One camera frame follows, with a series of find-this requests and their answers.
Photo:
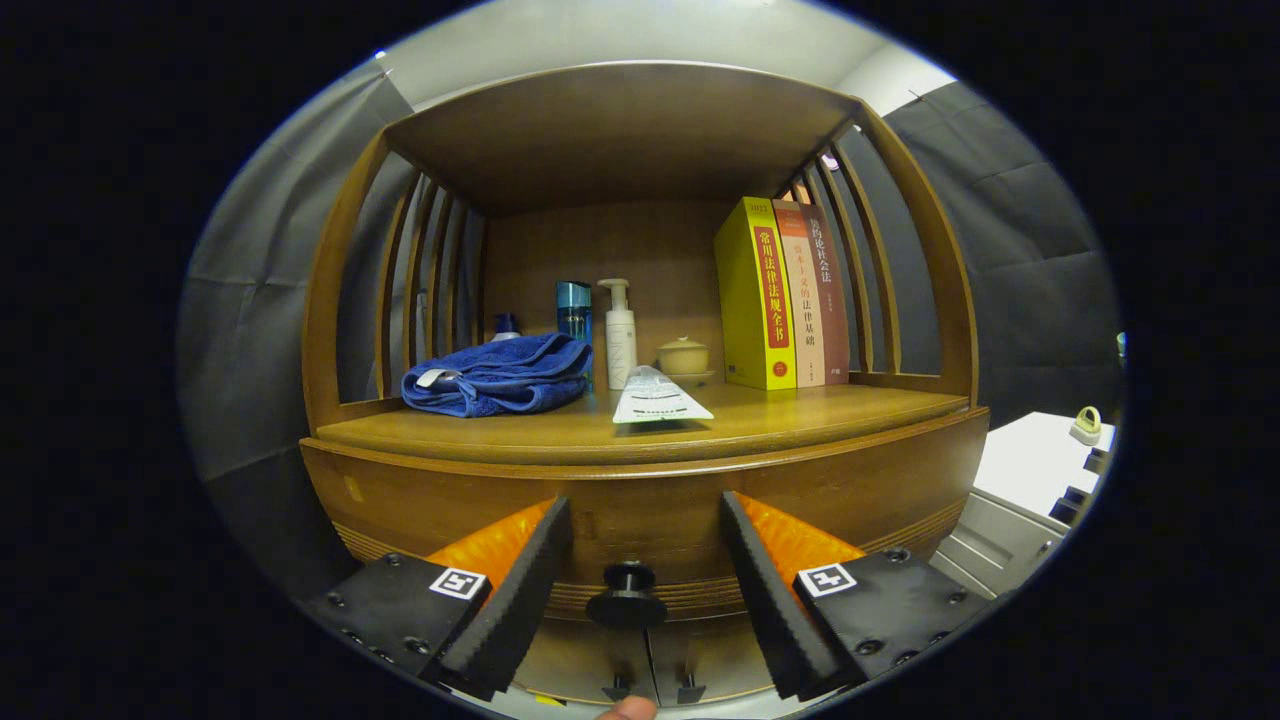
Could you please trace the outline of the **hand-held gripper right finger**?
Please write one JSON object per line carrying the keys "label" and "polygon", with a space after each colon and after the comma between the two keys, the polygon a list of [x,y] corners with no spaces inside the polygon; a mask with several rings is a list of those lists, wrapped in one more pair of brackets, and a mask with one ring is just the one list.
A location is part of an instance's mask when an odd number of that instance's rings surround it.
{"label": "hand-held gripper right finger", "polygon": [[902,546],[864,551],[735,491],[719,505],[751,628],[783,698],[869,682],[989,607]]}

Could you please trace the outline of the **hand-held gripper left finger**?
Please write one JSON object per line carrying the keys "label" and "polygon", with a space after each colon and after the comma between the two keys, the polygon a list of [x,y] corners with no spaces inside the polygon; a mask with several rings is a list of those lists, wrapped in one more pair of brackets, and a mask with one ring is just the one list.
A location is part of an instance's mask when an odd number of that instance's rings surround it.
{"label": "hand-held gripper left finger", "polygon": [[508,689],[572,543],[557,496],[498,527],[512,551],[485,562],[389,552],[301,602],[352,650],[393,671],[489,701]]}

